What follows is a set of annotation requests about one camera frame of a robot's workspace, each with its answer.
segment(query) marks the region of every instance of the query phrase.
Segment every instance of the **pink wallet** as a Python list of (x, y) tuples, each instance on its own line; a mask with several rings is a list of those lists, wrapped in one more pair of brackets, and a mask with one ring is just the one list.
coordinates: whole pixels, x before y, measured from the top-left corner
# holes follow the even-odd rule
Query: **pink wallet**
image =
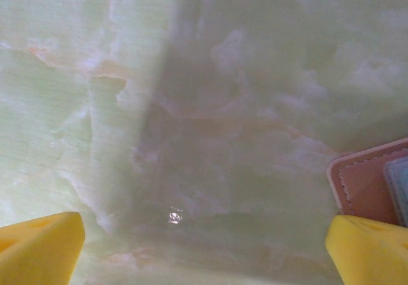
[(408, 138), (340, 157), (328, 178), (342, 214), (399, 225), (384, 165), (408, 156)]

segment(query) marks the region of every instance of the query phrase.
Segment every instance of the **yellow object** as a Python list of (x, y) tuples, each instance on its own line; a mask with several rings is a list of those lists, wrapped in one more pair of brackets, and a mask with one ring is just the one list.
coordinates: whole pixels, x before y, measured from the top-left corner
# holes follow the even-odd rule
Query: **yellow object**
[(326, 248), (345, 285), (407, 285), (408, 229), (336, 216)]
[(67, 285), (84, 240), (76, 212), (0, 228), (0, 285)]

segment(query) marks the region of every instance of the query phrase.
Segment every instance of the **marble surface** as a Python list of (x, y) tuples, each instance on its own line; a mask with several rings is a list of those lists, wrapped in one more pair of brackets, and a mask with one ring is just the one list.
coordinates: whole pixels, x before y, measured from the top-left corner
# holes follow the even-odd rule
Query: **marble surface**
[(328, 163), (406, 136), (407, 0), (1, 0), (0, 223), (72, 284), (341, 284)]

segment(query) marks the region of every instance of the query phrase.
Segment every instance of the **stitching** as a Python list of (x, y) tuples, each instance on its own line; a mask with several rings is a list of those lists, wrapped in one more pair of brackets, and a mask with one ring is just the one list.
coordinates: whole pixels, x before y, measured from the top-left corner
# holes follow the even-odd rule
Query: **stitching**
[(337, 173), (337, 176), (339, 177), (340, 183), (342, 184), (343, 193), (344, 193), (344, 195), (346, 196), (347, 202), (349, 203), (349, 207), (350, 207), (350, 211), (351, 211), (352, 215), (354, 215), (354, 210), (353, 210), (353, 206), (352, 206), (352, 203), (351, 203), (351, 200), (350, 200), (350, 195), (349, 195), (348, 192), (347, 192), (346, 185), (343, 183), (343, 178), (342, 178), (342, 176), (340, 175), (340, 172), (341, 172), (343, 169), (349, 168), (350, 166), (353, 166), (353, 165), (356, 165), (356, 164), (360, 164), (360, 163), (364, 163), (364, 162), (368, 162), (368, 161), (373, 161), (373, 160), (375, 160), (375, 159), (379, 159), (380, 157), (390, 156), (390, 155), (392, 155), (392, 154), (395, 154), (395, 153), (398, 153), (398, 152), (402, 152), (402, 151), (406, 151), (406, 150), (408, 150), (408, 147), (405, 147), (405, 148), (402, 148), (402, 149), (400, 149), (400, 150), (396, 150), (396, 151), (393, 151), (393, 152), (390, 152), (390, 153), (385, 153), (385, 154), (383, 154), (383, 155), (381, 155), (381, 156), (374, 156), (374, 157), (372, 157), (371, 159), (362, 159), (361, 161), (353, 162), (352, 164), (345, 165), (345, 166), (339, 168), (338, 173)]

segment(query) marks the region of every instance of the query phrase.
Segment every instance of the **yellow foam piece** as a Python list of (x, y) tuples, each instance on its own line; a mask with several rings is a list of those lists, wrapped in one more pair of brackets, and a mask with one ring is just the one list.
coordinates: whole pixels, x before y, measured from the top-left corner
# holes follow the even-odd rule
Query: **yellow foam piece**
[(0, 285), (67, 285), (84, 240), (76, 212), (0, 228)]
[(345, 285), (408, 284), (408, 229), (336, 216), (326, 248)]

